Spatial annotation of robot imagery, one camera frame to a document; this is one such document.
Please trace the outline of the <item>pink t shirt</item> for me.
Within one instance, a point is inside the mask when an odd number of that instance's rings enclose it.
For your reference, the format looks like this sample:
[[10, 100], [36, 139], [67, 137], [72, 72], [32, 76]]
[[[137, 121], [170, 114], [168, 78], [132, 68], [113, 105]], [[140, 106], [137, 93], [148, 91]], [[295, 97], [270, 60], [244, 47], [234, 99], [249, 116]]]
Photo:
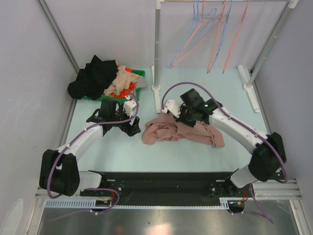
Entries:
[[144, 144], [153, 145], [157, 141], [191, 141], [224, 147], [222, 133], [215, 127], [202, 121], [197, 121], [194, 127], [177, 122], [171, 114], [161, 114], [159, 117], [147, 122], [142, 135]]

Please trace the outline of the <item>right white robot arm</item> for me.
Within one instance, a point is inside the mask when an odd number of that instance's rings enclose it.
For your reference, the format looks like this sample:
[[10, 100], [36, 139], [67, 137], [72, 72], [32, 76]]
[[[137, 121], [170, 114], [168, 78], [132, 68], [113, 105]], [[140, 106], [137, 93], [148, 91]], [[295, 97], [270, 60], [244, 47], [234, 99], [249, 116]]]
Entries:
[[266, 182], [286, 162], [282, 137], [273, 132], [266, 134], [240, 122], [211, 98], [204, 101], [195, 89], [190, 89], [181, 96], [182, 105], [177, 121], [190, 127], [202, 121], [228, 134], [241, 144], [250, 154], [249, 164], [236, 170], [225, 190], [230, 196], [238, 196], [244, 186], [255, 181]]

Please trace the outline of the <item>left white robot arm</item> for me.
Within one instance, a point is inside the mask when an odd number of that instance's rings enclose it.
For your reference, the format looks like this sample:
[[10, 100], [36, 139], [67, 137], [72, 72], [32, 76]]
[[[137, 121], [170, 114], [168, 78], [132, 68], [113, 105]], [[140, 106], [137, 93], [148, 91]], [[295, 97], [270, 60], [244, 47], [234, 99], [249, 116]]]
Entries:
[[51, 199], [61, 195], [72, 196], [76, 191], [86, 189], [91, 189], [96, 195], [104, 195], [108, 183], [102, 180], [101, 173], [80, 171], [78, 162], [98, 139], [114, 127], [129, 137], [140, 133], [138, 109], [136, 99], [130, 98], [123, 104], [102, 100], [100, 108], [86, 120], [76, 137], [56, 150], [48, 149], [43, 153], [39, 187], [45, 189]]

